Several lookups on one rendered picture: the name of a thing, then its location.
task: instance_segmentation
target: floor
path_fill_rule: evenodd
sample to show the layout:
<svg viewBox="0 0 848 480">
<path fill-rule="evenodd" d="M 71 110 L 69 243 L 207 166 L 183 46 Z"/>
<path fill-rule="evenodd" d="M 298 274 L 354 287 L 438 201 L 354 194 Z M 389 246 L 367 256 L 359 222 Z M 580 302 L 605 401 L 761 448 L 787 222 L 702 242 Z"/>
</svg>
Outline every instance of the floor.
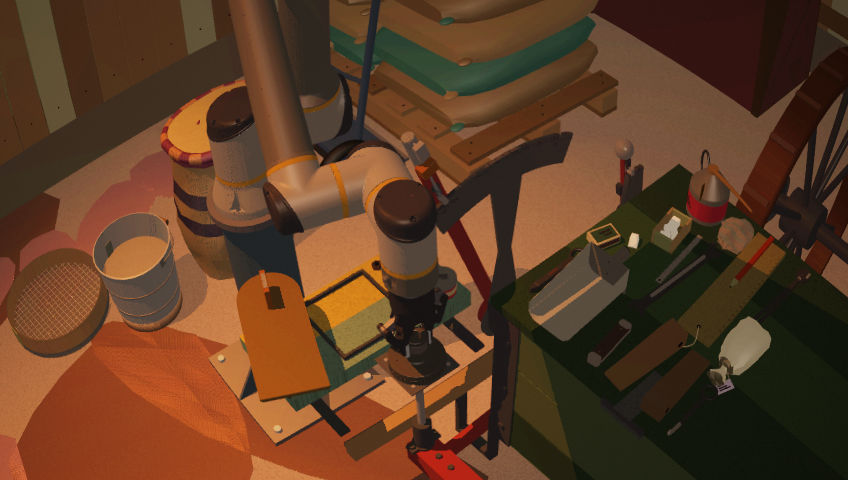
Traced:
<svg viewBox="0 0 848 480">
<path fill-rule="evenodd" d="M 599 54 L 592 70 L 604 70 L 618 79 L 618 110 L 605 118 L 598 118 L 584 108 L 564 116 L 562 130 L 574 133 L 565 162 L 532 172 L 522 179 L 513 243 L 519 274 L 556 252 L 617 206 L 614 186 L 619 167 L 613 151 L 617 140 L 627 138 L 633 142 L 633 161 L 644 165 L 646 185 L 677 164 L 697 171 L 701 151 L 708 149 L 713 162 L 721 167 L 731 184 L 741 189 L 769 132 L 791 98 L 787 96 L 760 118 L 754 118 L 743 107 L 662 54 L 605 20 L 596 16 L 593 19 L 597 27 L 591 38 Z M 825 117 L 823 125 L 829 126 L 834 115 L 835 108 Z M 149 162 L 150 169 L 162 172 L 161 177 L 150 180 L 146 187 L 152 195 L 149 211 L 176 218 L 170 193 L 159 195 L 162 189 L 167 190 L 163 183 L 170 185 L 170 166 L 166 157 L 163 160 L 159 147 L 159 133 L 165 120 L 47 191 L 61 199 L 58 233 L 53 237 L 56 242 L 88 243 L 84 237 L 91 234 L 86 233 L 86 229 L 91 229 L 96 221 L 87 220 L 86 215 L 96 209 L 98 199 L 112 186 L 130 181 L 130 171 L 143 160 Z M 378 135 L 384 134 L 379 127 L 374 130 Z M 477 129 L 466 129 L 460 135 L 467 137 L 475 131 Z M 819 148 L 823 150 L 824 142 L 820 143 Z M 803 175 L 804 166 L 799 165 L 792 175 L 793 188 L 803 181 Z M 448 189 L 454 186 L 442 178 Z M 475 207 L 463 223 L 491 273 L 496 249 L 489 200 Z M 767 228 L 775 235 L 780 233 L 776 222 Z M 207 278 L 188 253 L 179 230 L 172 231 L 184 305 L 171 327 L 214 342 L 233 343 L 241 333 L 233 281 Z M 377 255 L 375 240 L 364 216 L 296 235 L 304 290 L 314 292 Z M 439 258 L 441 264 L 454 268 L 459 281 L 476 294 L 451 241 L 441 234 Z M 831 262 L 824 276 L 840 290 L 848 292 L 845 264 L 838 260 Z M 474 295 L 472 300 L 472 307 L 459 319 L 482 336 L 473 314 L 481 299 Z M 111 309 L 107 322 L 120 321 L 116 309 Z M 3 405 L 0 434 L 20 440 L 42 399 L 88 348 L 62 358 L 35 357 L 18 345 L 9 322 L 0 325 L 0 405 Z M 472 391 L 470 417 L 485 411 L 487 389 L 490 388 L 487 382 Z M 409 401 L 409 397 L 391 392 L 369 394 L 369 398 L 388 409 L 397 409 Z M 453 434 L 452 416 L 449 408 L 434 415 L 434 424 L 446 436 Z M 491 479 L 544 478 L 517 452 L 508 448 L 502 452 L 493 462 L 486 461 L 476 451 L 466 451 L 461 456 Z M 251 478 L 254 479 L 315 478 L 256 456 L 252 458 Z"/>
</svg>

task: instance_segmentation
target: teal sack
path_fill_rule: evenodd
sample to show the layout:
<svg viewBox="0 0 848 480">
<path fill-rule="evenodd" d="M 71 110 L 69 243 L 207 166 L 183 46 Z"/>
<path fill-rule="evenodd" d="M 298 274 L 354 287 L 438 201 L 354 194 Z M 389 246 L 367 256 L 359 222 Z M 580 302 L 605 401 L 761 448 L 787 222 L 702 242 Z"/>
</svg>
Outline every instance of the teal sack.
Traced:
<svg viewBox="0 0 848 480">
<path fill-rule="evenodd" d="M 472 63 L 465 67 L 460 67 L 385 27 L 377 32 L 374 52 L 391 66 L 439 95 L 447 92 L 457 92 L 460 96 L 476 95 L 502 87 L 568 55 L 589 39 L 594 28 L 595 22 L 586 17 L 512 55 L 489 62 Z"/>
<path fill-rule="evenodd" d="M 355 39 L 353 37 L 343 33 L 341 30 L 332 26 L 330 27 L 330 41 L 333 42 L 333 50 L 339 52 L 348 60 L 356 62 L 358 65 L 362 65 L 362 62 L 365 59 L 365 44 L 356 45 L 353 43 L 354 40 Z M 382 60 L 376 54 L 371 57 L 372 67 L 379 65 L 380 62 L 382 62 Z"/>
</svg>

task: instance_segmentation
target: spoked wheel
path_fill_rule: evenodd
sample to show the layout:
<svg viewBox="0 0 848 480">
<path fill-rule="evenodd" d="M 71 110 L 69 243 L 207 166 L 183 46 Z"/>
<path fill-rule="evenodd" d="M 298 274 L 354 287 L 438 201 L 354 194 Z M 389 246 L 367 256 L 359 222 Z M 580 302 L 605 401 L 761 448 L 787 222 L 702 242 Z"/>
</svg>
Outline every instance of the spoked wheel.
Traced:
<svg viewBox="0 0 848 480">
<path fill-rule="evenodd" d="M 840 96 L 836 119 L 830 126 L 830 136 L 816 167 L 819 123 Z M 805 261 L 819 274 L 824 271 L 833 254 L 848 263 L 848 243 L 842 240 L 848 225 L 848 187 L 844 181 L 848 177 L 848 166 L 838 172 L 836 170 L 848 148 L 848 132 L 842 135 L 838 145 L 836 143 L 846 107 L 848 47 L 840 48 L 827 57 L 796 91 L 795 98 L 789 102 L 769 135 L 742 189 L 742 197 L 753 209 L 751 218 L 764 226 L 775 215 L 779 215 L 780 229 L 783 231 L 780 242 L 799 257 L 804 250 L 810 250 Z M 789 174 L 805 145 L 807 168 L 804 186 L 790 194 Z M 828 214 L 823 204 L 837 187 L 839 192 Z M 737 207 L 742 209 L 741 202 Z"/>
</svg>

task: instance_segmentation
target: open box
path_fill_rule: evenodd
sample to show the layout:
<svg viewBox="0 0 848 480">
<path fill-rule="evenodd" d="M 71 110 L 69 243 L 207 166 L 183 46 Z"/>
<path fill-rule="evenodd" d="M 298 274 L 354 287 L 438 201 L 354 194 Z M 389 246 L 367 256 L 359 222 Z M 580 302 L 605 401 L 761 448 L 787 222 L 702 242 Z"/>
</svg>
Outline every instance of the open box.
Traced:
<svg viewBox="0 0 848 480">
<path fill-rule="evenodd" d="M 671 217 L 677 217 L 680 219 L 680 228 L 677 229 L 677 236 L 674 237 L 674 240 L 662 234 L 663 227 L 671 220 Z M 651 243 L 662 248 L 668 253 L 673 253 L 677 249 L 677 246 L 680 245 L 680 242 L 689 235 L 691 230 L 692 218 L 672 207 L 668 209 L 668 213 L 665 214 L 663 219 L 660 220 L 660 223 L 658 223 L 651 232 Z"/>
</svg>

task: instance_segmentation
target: green table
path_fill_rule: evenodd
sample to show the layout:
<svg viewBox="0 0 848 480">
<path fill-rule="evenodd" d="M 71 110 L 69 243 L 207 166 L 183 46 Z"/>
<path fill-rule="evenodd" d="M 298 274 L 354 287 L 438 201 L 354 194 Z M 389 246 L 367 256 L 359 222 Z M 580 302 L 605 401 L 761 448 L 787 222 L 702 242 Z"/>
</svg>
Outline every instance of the green table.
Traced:
<svg viewBox="0 0 848 480">
<path fill-rule="evenodd" d="M 559 341 L 533 321 L 528 287 L 572 249 L 584 247 L 585 235 L 493 296 L 492 304 L 522 333 L 512 446 L 552 479 L 848 477 L 848 297 L 814 272 L 765 320 L 771 347 L 743 375 L 732 377 L 736 389 L 705 403 L 674 435 L 666 432 L 698 401 L 701 386 L 709 383 L 706 375 L 661 422 L 639 413 L 634 422 L 645 431 L 639 440 L 601 408 L 601 398 L 615 404 L 638 384 L 619 392 L 604 372 L 662 323 L 680 318 L 735 258 L 724 252 L 643 314 L 628 308 L 632 299 L 658 286 L 654 279 L 683 249 L 661 250 L 650 243 L 650 232 L 670 207 L 686 211 L 691 175 L 678 165 L 598 222 L 612 223 L 624 239 L 610 253 L 626 248 L 632 232 L 642 242 L 626 262 L 625 293 L 570 341 Z M 732 205 L 727 216 L 745 218 Z M 681 245 L 695 235 L 706 241 L 678 270 L 716 241 L 718 229 L 692 228 Z M 711 368 L 718 366 L 724 335 L 789 285 L 804 265 L 787 253 L 711 348 L 696 343 L 693 348 Z M 592 367 L 586 356 L 622 318 L 633 325 L 632 332 L 600 368 Z M 656 371 L 665 375 L 683 355 L 673 355 Z"/>
</svg>

